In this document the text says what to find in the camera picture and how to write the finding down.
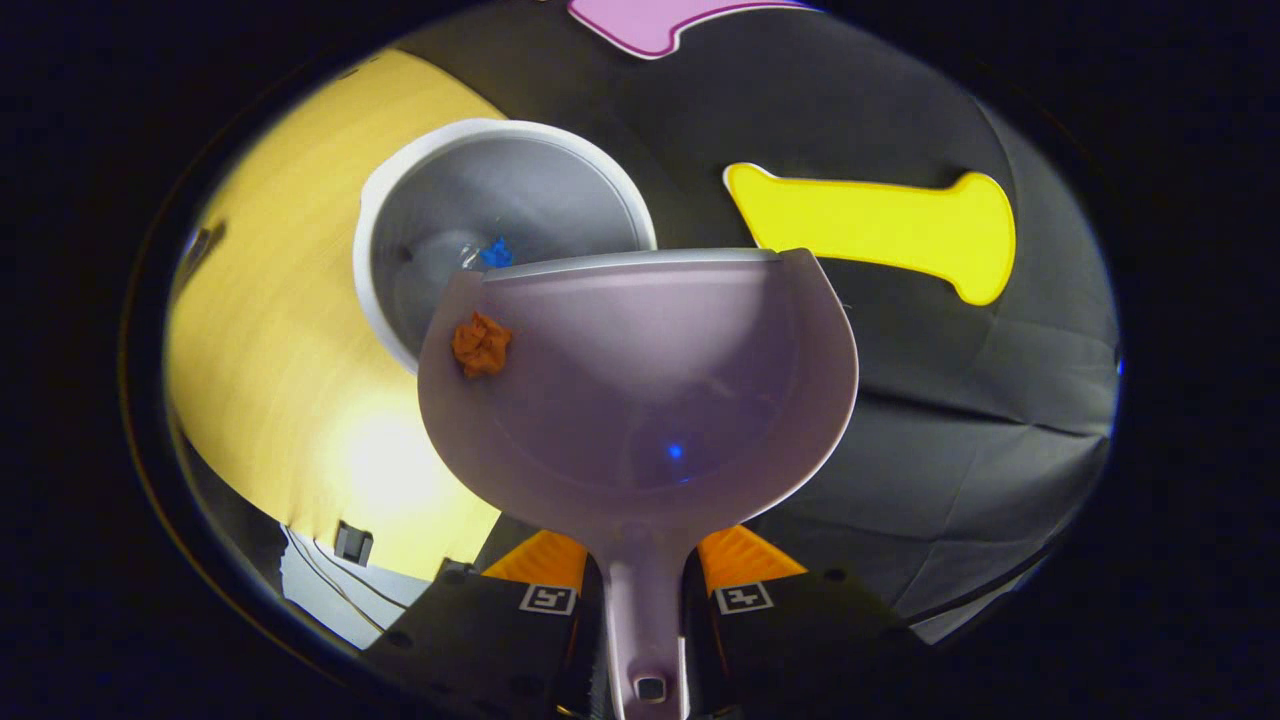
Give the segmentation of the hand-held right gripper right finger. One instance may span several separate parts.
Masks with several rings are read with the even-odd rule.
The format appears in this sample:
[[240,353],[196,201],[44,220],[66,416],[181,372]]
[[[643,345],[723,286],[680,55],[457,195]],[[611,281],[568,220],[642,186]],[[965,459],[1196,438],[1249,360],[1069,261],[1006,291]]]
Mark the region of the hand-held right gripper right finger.
[[812,571],[731,527],[696,548],[690,603],[695,719],[887,719],[906,625],[850,571]]

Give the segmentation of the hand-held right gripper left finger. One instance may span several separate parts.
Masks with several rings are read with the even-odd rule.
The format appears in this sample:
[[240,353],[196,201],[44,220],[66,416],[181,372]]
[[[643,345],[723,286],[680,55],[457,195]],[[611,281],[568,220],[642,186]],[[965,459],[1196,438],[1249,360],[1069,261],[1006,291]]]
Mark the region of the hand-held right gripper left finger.
[[430,719],[603,719],[600,594],[579,542],[495,528],[361,659]]

